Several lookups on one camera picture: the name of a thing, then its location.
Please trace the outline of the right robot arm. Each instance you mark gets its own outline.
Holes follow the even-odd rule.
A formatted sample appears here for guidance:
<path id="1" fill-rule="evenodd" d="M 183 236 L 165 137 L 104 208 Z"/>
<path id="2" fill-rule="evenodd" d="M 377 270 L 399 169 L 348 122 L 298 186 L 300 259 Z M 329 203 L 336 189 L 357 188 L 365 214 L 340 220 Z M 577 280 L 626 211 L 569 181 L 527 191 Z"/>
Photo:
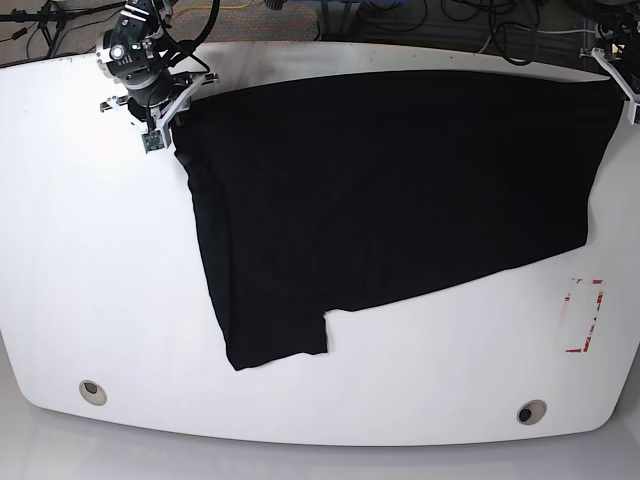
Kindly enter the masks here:
<path id="1" fill-rule="evenodd" d="M 213 30 L 220 3 L 212 3 L 199 35 L 182 41 L 169 33 L 174 6 L 173 1 L 127 1 L 114 28 L 96 43 L 98 67 L 126 89 L 124 96 L 102 102 L 100 111 L 125 115 L 147 153 L 169 148 L 173 118 L 190 108 L 200 87 L 218 80 L 195 51 Z"/>

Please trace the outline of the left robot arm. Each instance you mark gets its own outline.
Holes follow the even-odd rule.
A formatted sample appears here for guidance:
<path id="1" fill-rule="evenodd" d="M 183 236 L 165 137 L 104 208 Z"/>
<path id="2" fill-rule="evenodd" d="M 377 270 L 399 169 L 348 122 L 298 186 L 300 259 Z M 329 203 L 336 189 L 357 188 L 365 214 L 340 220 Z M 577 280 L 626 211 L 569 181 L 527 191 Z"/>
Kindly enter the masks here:
<path id="1" fill-rule="evenodd" d="M 594 26 L 595 40 L 581 52 L 593 59 L 617 84 L 628 101 L 627 118 L 639 125 L 639 2 L 565 1 Z"/>

